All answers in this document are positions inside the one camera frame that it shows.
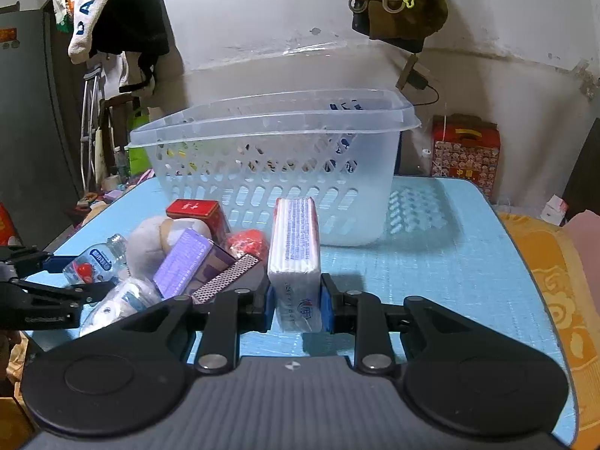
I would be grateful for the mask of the white plush toy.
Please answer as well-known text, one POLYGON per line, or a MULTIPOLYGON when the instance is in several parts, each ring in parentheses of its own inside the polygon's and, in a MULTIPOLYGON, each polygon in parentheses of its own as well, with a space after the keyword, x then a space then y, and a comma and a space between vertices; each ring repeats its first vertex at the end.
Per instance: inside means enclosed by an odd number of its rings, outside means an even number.
POLYGON ((187 229, 212 238, 209 227, 198 219, 153 216, 141 222, 127 239, 125 258, 130 275, 152 279, 187 229))

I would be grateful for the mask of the white tissue pack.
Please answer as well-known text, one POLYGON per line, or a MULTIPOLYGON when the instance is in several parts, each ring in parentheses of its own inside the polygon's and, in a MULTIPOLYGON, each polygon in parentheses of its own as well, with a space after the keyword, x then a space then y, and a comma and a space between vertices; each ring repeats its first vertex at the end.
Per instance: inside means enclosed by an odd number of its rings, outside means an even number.
POLYGON ((320 229, 312 198, 277 200, 267 275, 276 292, 280 328, 320 331, 320 229))

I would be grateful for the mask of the red wrapped ball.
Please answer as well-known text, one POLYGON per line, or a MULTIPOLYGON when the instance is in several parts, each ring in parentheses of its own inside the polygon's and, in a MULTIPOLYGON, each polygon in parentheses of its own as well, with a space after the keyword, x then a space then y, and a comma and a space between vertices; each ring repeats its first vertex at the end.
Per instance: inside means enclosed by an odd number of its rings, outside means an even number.
POLYGON ((236 259, 249 254, 266 262, 269 256, 269 242, 264 233, 258 229, 233 232, 227 236, 226 249, 236 259))

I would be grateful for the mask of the orange patterned blanket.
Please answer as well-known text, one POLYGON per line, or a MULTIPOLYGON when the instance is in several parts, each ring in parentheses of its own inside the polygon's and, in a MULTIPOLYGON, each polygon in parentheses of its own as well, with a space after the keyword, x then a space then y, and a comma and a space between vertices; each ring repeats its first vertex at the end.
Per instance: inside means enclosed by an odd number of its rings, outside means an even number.
POLYGON ((574 382, 574 448, 599 447, 599 314, 584 263, 567 229, 526 215, 499 215, 534 276, 574 382))

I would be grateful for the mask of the clear plastic packet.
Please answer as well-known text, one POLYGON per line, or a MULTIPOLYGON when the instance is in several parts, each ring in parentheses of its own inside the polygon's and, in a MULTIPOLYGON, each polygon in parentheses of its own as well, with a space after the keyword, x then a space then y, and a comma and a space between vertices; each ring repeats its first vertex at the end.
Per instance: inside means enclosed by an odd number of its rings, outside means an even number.
POLYGON ((160 292, 147 279, 136 277, 122 279, 90 311, 80 326, 79 335, 85 336, 107 327, 162 301, 160 292))

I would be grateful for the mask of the dark wooden board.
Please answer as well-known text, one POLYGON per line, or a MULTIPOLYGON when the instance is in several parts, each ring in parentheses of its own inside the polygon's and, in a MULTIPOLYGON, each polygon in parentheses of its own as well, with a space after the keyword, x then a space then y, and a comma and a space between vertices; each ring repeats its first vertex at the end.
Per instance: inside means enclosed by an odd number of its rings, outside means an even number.
POLYGON ((565 186, 562 199, 570 221, 585 210, 600 209, 600 119, 596 118, 565 186))

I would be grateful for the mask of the grey cabinet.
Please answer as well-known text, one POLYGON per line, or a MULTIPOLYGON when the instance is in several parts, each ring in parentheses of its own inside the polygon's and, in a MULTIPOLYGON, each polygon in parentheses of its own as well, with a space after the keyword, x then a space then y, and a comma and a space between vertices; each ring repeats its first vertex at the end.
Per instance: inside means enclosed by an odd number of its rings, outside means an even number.
POLYGON ((44 247, 69 226, 78 197, 59 122, 43 10, 1 15, 1 202, 27 246, 44 247))

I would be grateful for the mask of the translucent plastic basket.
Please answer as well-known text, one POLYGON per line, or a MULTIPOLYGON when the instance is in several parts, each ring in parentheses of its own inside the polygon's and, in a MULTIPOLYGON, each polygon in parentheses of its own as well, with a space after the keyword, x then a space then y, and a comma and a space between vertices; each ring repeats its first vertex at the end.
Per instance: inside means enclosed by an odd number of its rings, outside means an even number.
POLYGON ((167 198, 220 203, 234 232, 270 232, 280 197, 313 199, 320 241, 383 235, 403 132, 421 124, 393 90, 301 90, 202 103, 131 132, 167 198))

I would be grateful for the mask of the small white box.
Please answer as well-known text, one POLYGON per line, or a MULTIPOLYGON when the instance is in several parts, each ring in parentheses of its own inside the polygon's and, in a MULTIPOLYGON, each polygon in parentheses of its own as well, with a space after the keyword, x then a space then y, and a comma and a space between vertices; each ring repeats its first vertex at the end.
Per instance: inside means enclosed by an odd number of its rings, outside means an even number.
POLYGON ((553 195, 544 205, 540 218, 542 221, 547 222, 550 225, 556 225, 560 227, 563 224, 564 218, 566 217, 569 206, 567 202, 557 195, 553 195))

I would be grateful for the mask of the brown hanging bag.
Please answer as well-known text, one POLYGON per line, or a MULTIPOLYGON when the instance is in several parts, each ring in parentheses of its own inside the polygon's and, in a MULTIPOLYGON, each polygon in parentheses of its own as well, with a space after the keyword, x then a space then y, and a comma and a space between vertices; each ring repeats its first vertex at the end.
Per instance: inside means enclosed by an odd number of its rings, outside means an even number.
POLYGON ((427 38, 443 28, 449 17, 446 0, 348 0, 352 29, 410 53, 423 51, 427 38))

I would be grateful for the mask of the purple box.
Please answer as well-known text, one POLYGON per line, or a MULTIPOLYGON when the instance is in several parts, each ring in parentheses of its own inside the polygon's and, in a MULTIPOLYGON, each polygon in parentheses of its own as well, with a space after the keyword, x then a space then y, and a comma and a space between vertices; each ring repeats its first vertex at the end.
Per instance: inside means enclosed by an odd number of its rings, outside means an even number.
POLYGON ((219 245, 193 229, 186 229, 175 243, 153 282, 164 299, 190 295, 235 263, 219 245))

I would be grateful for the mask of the small plastic bottle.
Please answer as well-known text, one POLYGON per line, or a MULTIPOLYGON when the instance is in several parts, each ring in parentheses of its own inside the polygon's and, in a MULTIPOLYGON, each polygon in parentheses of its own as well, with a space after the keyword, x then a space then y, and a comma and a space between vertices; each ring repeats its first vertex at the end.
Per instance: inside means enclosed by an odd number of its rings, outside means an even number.
POLYGON ((69 285, 112 281, 126 267, 126 239, 117 234, 90 246, 63 269, 69 285))

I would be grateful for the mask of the black wall charger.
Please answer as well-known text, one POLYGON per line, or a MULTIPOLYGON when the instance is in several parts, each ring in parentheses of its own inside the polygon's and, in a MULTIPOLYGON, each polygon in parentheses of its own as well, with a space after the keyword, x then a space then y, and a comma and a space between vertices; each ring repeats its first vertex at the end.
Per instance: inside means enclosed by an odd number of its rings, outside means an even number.
POLYGON ((410 84, 415 90, 425 90, 429 85, 428 79, 415 68, 418 60, 419 58, 416 54, 412 54, 408 58, 397 79, 396 89, 399 92, 404 90, 407 84, 410 84))

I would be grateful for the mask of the red patterned gift box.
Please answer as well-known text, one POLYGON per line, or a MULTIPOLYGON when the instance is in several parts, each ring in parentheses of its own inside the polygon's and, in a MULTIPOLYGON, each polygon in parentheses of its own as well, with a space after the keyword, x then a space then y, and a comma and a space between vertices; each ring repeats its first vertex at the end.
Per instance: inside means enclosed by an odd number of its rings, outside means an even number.
POLYGON ((500 163, 497 125, 472 115, 437 115, 431 135, 430 175, 469 181, 490 199, 500 163))

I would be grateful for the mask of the green shopping bag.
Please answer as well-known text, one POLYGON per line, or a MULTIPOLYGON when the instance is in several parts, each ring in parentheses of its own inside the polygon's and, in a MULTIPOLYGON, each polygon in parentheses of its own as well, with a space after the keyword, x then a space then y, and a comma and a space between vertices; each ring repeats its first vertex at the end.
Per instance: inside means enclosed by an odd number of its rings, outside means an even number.
MULTIPOLYGON (((133 130, 140 128, 150 122, 149 112, 146 107, 141 107, 133 111, 132 117, 129 119, 127 128, 131 133, 133 130)), ((129 148, 129 171, 132 176, 144 173, 150 168, 150 160, 147 158, 147 153, 144 148, 129 148)))

